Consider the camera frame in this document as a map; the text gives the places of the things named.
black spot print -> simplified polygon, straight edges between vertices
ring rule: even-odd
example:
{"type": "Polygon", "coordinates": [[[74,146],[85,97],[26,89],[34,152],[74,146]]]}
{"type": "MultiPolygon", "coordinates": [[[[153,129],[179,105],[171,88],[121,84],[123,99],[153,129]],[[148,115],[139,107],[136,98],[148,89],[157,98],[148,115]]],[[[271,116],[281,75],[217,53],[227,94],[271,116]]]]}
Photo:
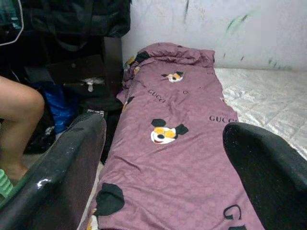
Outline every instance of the black spot print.
{"type": "Polygon", "coordinates": [[[123,191],[116,184],[103,183],[97,197],[95,216],[108,216],[120,211],[124,205],[123,191]]]}

foot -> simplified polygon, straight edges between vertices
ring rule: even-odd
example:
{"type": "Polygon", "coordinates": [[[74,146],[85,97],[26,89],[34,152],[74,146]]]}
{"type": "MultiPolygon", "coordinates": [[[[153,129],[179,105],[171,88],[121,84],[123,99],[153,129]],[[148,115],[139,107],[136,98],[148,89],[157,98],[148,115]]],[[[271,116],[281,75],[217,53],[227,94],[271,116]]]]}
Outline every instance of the foot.
{"type": "Polygon", "coordinates": [[[0,165],[0,168],[5,171],[5,174],[11,181],[19,181],[28,171],[28,168],[23,164],[17,165],[0,165]]]}

cartoon mouse print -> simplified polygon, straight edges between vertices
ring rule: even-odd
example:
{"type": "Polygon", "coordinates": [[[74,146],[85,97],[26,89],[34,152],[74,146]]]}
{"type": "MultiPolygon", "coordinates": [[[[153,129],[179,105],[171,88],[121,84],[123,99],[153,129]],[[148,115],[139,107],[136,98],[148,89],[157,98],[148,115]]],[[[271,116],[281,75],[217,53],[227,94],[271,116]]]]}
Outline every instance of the cartoon mouse print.
{"type": "Polygon", "coordinates": [[[167,77],[170,82],[178,82],[183,79],[183,72],[176,72],[173,74],[162,74],[162,77],[167,77]]]}
{"type": "Polygon", "coordinates": [[[166,122],[163,119],[154,119],[152,125],[155,127],[151,133],[153,143],[164,145],[178,138],[179,135],[186,134],[189,130],[183,124],[175,128],[165,127],[166,122]]]}

quilted mattress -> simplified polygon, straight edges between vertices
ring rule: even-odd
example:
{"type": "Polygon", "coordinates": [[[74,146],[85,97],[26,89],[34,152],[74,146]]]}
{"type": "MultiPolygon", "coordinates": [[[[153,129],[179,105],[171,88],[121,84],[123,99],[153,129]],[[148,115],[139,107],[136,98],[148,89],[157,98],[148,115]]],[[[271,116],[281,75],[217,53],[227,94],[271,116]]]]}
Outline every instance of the quilted mattress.
{"type": "Polygon", "coordinates": [[[224,101],[240,122],[281,136],[307,160],[307,72],[219,68],[215,72],[224,101]]]}

person's leg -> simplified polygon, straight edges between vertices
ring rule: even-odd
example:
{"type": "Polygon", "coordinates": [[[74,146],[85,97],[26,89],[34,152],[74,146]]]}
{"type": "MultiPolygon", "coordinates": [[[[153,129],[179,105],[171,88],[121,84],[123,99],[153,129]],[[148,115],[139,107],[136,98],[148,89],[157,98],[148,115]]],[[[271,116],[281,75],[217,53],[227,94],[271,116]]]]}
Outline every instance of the person's leg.
{"type": "Polygon", "coordinates": [[[0,76],[0,169],[12,180],[27,172],[24,149],[44,112],[39,92],[0,76]]]}

